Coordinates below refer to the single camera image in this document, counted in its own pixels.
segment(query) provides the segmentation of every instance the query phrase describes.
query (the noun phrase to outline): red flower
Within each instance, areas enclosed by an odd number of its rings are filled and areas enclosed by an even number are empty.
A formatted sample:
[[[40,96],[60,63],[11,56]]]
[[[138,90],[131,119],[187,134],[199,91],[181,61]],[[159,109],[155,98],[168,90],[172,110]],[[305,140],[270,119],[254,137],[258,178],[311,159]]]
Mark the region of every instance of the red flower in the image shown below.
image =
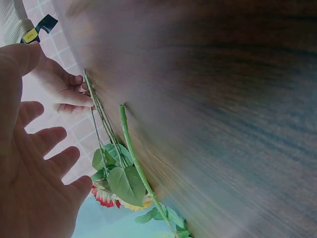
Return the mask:
[[[93,186],[92,194],[102,206],[109,208],[116,205],[117,208],[120,208],[120,202],[115,199],[115,195],[111,191]]]

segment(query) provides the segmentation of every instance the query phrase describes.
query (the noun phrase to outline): green leaf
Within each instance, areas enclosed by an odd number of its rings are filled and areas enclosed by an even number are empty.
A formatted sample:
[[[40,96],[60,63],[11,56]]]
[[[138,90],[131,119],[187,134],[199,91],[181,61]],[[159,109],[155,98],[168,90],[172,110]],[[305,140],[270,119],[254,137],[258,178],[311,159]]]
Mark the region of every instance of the green leaf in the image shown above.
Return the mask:
[[[143,207],[146,189],[135,167],[114,168],[109,173],[108,182],[111,191],[123,201]]]
[[[187,229],[186,228],[181,228],[178,225],[176,225],[176,230],[177,231],[186,231]]]
[[[164,220],[163,216],[161,215],[161,213],[158,210],[157,210],[157,212],[155,214],[153,214],[153,219],[157,220],[157,221],[163,221]]]
[[[174,238],[174,234],[171,232],[156,232],[152,238]]]
[[[91,176],[92,181],[101,180],[104,178],[104,170],[101,169]]]
[[[182,229],[186,229],[186,225],[185,225],[185,220],[184,219],[181,219],[173,209],[171,209],[169,207],[166,207],[163,204],[161,204],[161,206],[162,206],[163,211],[166,212],[167,218],[171,222],[175,223],[178,227],[180,227]]]
[[[106,190],[111,191],[109,183],[107,180],[103,180],[101,183],[102,187],[104,187]]]
[[[153,215],[157,212],[158,209],[154,207],[151,211],[147,212],[147,214],[137,217],[134,221],[139,224],[144,224],[146,222],[149,222],[153,218]]]
[[[106,168],[107,168],[108,171],[111,171],[114,168],[116,168],[116,165],[106,165]]]
[[[177,231],[176,234],[178,238],[187,238],[190,235],[189,231]]]
[[[128,151],[123,145],[117,144],[117,146],[118,146],[119,151],[121,151],[122,156],[123,156],[123,157],[125,158],[125,160],[127,161],[128,166],[132,166],[132,165],[133,165],[133,160],[132,160],[132,158],[131,158],[131,155],[130,155],[129,151]],[[117,151],[115,150],[115,147],[114,147],[113,144],[105,145],[105,150],[107,150],[108,153],[109,153],[118,163],[120,163],[119,156],[118,156]]]
[[[95,170],[102,170],[103,169],[103,157],[101,155],[100,149],[97,149],[94,153],[94,158],[93,158],[93,167]]]
[[[114,165],[115,164],[115,159],[111,156],[111,154],[108,153],[106,149],[103,150],[103,153],[106,158],[106,165]]]

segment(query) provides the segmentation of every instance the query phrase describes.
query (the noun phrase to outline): hand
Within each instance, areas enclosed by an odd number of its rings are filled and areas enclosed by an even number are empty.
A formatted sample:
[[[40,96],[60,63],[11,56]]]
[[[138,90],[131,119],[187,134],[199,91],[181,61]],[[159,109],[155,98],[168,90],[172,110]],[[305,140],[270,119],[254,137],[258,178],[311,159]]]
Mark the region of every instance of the hand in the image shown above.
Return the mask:
[[[66,72],[56,61],[47,58],[41,50],[39,64],[32,74],[48,92],[58,112],[77,113],[89,111],[93,101],[85,95],[86,84],[81,75]]]
[[[88,176],[64,185],[61,178],[76,163],[79,151],[69,147],[44,160],[66,137],[55,127],[27,134],[24,127],[43,113],[40,103],[20,103],[21,76],[34,69],[37,45],[0,49],[0,230],[1,237],[71,237],[80,205],[92,182]]]

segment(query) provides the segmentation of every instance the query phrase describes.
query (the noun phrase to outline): yellow flower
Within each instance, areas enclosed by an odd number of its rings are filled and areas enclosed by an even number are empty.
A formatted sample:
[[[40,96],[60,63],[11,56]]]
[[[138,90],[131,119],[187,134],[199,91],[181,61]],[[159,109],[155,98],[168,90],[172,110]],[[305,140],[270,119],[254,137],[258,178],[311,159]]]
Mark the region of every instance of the yellow flower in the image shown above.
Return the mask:
[[[152,205],[152,202],[153,202],[151,196],[148,194],[145,195],[143,198],[143,207],[131,205],[131,204],[123,201],[122,199],[120,199],[119,201],[125,208],[128,208],[132,211],[139,211],[139,210],[143,211],[145,208],[150,207]]]

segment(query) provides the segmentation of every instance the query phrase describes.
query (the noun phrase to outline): blue floor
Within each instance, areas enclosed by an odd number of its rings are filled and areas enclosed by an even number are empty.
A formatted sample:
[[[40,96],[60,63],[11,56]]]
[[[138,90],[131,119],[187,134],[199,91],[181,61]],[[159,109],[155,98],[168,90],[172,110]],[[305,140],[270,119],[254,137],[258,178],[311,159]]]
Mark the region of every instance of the blue floor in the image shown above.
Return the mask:
[[[89,197],[79,210],[73,238],[151,238],[155,232],[169,231],[165,221],[134,222],[151,209],[133,212],[124,207],[106,208]]]

